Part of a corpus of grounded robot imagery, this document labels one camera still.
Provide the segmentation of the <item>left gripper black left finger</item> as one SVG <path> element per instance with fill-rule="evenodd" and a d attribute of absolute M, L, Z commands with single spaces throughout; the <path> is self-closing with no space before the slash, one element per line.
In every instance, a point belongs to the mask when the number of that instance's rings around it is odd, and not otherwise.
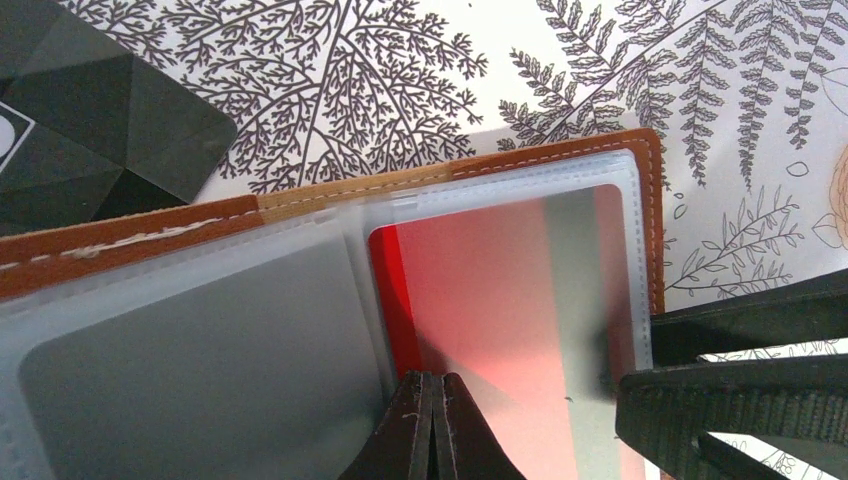
<path fill-rule="evenodd" d="M 382 420 L 339 480 L 427 479 L 433 400 L 434 376 L 407 372 Z"/>

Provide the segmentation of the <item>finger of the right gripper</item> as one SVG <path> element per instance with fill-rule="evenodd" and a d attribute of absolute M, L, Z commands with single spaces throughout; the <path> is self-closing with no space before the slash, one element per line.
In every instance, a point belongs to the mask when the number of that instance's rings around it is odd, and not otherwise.
<path fill-rule="evenodd" d="M 847 357 L 803 356 L 642 370 L 618 387 L 615 431 L 675 479 L 778 479 L 715 438 L 774 440 L 837 479 L 847 476 Z"/>
<path fill-rule="evenodd" d="M 656 367 L 703 354 L 847 336 L 847 271 L 651 317 Z"/>

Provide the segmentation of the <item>brown leather card holder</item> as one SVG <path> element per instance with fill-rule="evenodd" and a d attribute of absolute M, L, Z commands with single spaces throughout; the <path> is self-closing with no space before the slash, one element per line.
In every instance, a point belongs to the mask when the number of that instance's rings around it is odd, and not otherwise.
<path fill-rule="evenodd" d="M 5 479 L 655 479 L 662 144 L 618 131 L 1 243 Z"/>

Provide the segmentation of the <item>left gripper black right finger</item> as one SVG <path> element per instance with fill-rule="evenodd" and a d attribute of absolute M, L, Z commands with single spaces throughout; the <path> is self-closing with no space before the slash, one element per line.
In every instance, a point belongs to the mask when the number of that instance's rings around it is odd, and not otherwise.
<path fill-rule="evenodd" d="M 433 477 L 522 479 L 456 373 L 434 379 Z"/>

